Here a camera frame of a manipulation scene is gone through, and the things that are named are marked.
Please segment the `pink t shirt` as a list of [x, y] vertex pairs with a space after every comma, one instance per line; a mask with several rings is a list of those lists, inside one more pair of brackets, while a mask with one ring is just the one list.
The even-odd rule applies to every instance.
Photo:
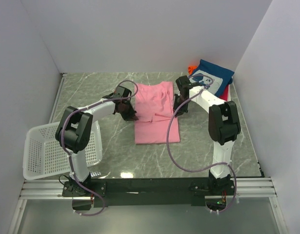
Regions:
[[163, 81], [156, 85], [138, 84], [135, 96], [136, 144], [166, 143], [167, 128], [173, 115], [173, 83]]

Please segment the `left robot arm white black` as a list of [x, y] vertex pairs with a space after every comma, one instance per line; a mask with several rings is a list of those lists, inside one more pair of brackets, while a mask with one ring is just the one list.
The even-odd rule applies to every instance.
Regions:
[[67, 153], [70, 177], [75, 180], [74, 190], [81, 196], [90, 193], [91, 183], [87, 181], [90, 172], [86, 163], [87, 147], [93, 124], [108, 115], [119, 113], [125, 121], [135, 121], [136, 111], [129, 98], [102, 98], [91, 105], [65, 109], [57, 128], [55, 138]]

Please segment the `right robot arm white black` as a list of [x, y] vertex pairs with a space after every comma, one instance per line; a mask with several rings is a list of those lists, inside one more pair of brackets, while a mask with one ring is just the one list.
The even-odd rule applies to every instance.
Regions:
[[224, 101], [201, 86], [185, 85], [179, 91], [175, 95], [175, 115], [186, 113], [190, 101], [208, 114], [208, 133], [214, 144], [208, 190], [218, 195], [229, 184], [232, 148], [241, 131], [237, 106], [235, 102]]

